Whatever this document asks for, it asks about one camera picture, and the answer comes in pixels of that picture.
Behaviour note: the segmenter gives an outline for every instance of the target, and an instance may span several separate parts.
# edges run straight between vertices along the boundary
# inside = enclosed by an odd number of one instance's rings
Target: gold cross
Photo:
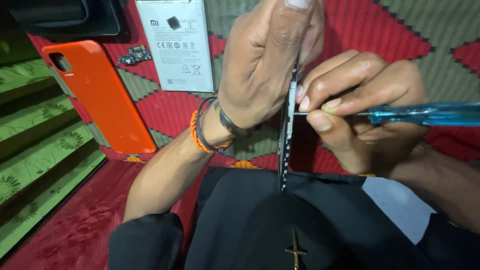
[[[293,254],[294,259],[295,259],[295,268],[294,269],[299,270],[300,269],[299,255],[307,255],[307,251],[298,249],[297,229],[295,229],[295,227],[293,227],[293,229],[292,229],[292,234],[293,234],[293,249],[287,248],[287,249],[285,249],[285,251]]]

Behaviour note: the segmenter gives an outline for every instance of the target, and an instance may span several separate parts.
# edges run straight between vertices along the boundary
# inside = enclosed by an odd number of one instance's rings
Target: phone battery
[[[137,0],[164,91],[214,92],[203,0]]]

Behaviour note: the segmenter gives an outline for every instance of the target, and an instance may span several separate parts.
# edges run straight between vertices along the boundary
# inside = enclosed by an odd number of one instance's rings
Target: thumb
[[[352,174],[368,173],[371,168],[371,147],[357,138],[341,117],[323,110],[313,110],[307,121],[336,156],[342,168]]]

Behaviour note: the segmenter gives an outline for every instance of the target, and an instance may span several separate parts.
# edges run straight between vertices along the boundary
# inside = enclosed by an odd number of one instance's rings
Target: hand
[[[348,116],[382,104],[427,102],[415,64],[402,60],[389,65],[371,52],[351,50],[323,62],[298,87],[296,102],[300,111],[310,112],[307,121],[342,167],[354,174],[387,177],[427,130],[403,122],[372,125],[365,117]]]
[[[263,0],[235,20],[218,100],[236,126],[250,128],[280,109],[297,56],[301,64],[314,60],[323,30],[321,0]]]

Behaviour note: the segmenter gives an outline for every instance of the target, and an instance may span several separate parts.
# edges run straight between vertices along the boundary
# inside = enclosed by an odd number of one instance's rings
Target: orange phone back cover
[[[99,130],[118,153],[153,153],[156,145],[105,51],[92,40],[43,47],[61,53],[71,71],[60,71],[47,57]]]

